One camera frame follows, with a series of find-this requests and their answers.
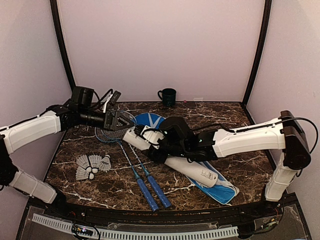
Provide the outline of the white shuttlecock tube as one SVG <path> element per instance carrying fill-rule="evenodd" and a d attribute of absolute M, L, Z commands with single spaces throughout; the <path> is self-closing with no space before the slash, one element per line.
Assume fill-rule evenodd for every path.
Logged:
<path fill-rule="evenodd" d="M 146 150 L 151 146 L 149 140 L 157 136 L 163 135 L 161 133 L 152 132 L 148 135 L 146 140 L 144 140 L 141 136 L 138 136 L 134 132 L 134 130 L 134 127 L 129 128 L 126 131 L 122 140 L 140 150 L 145 156 Z M 182 173 L 187 177 L 196 180 L 204 187 L 211 188 L 216 184 L 218 180 L 218 175 L 215 172 L 212 172 L 211 170 L 203 167 L 201 164 L 197 162 L 189 162 L 184 157 L 168 156 L 165 163 L 163 164 Z"/>

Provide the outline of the white shuttlecock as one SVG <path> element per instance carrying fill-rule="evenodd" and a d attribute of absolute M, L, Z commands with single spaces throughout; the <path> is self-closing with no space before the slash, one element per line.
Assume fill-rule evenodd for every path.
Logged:
<path fill-rule="evenodd" d="M 79 166 L 75 173 L 75 179 L 77 181 L 81 180 L 93 180 L 95 178 L 95 175 L 92 172 L 88 172 L 81 166 Z"/>
<path fill-rule="evenodd" d="M 102 157 L 100 155 L 89 155 L 88 160 L 90 161 L 92 172 L 94 174 L 99 172 L 99 165 Z"/>
<path fill-rule="evenodd" d="M 90 161 L 87 155 L 84 154 L 79 156 L 78 159 L 76 160 L 76 163 L 78 166 L 82 167 L 87 172 L 90 173 L 92 171 L 92 166 L 90 164 Z"/>
<path fill-rule="evenodd" d="M 110 156 L 107 154 L 99 161 L 99 170 L 108 172 L 111 169 Z"/>

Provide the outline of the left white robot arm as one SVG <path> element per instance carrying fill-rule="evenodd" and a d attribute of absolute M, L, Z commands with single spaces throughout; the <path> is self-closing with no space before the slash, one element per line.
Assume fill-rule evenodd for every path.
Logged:
<path fill-rule="evenodd" d="M 50 106 L 44 113 L 0 130 L 0 185 L 12 187 L 30 197 L 51 204 L 51 210 L 60 218 L 67 218 L 70 206 L 51 185 L 27 174 L 15 166 L 10 155 L 19 148 L 48 135 L 64 132 L 78 125 L 87 125 L 107 131 L 130 128 L 133 121 L 119 111 L 98 112 L 89 109 L 70 110 L 62 105 Z"/>

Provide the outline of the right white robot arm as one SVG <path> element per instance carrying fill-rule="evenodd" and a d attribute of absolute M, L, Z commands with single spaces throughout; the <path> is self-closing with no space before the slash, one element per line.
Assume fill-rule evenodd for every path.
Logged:
<path fill-rule="evenodd" d="M 255 213 L 266 217 L 275 208 L 298 171 L 311 162 L 312 149 L 308 147 L 305 132 L 299 125 L 303 118 L 282 111 L 280 117 L 247 127 L 192 130 L 185 119 L 166 118 L 158 128 L 145 126 L 141 136 L 149 147 L 148 157 L 184 174 L 207 188 L 221 185 L 217 173 L 206 167 L 206 161 L 215 161 L 231 155 L 260 151 L 281 150 L 279 163 L 264 189 L 264 199 L 255 205 Z"/>

